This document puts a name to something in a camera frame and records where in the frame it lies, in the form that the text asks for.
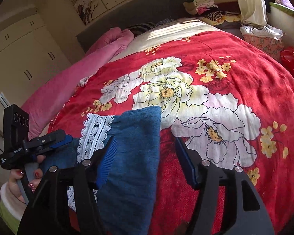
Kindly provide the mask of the left hand red nails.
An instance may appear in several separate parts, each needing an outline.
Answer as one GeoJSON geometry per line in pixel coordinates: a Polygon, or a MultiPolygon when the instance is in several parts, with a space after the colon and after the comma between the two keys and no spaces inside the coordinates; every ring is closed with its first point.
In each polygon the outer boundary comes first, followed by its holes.
{"type": "MultiPolygon", "coordinates": [[[[43,177],[43,171],[37,168],[33,172],[34,179],[28,183],[28,187],[32,192],[34,192],[43,177]]],[[[11,193],[22,203],[26,203],[26,199],[23,197],[22,189],[19,187],[21,185],[21,179],[24,177],[24,172],[21,169],[11,169],[9,173],[9,179],[7,182],[7,187],[10,189],[11,193]]]]}

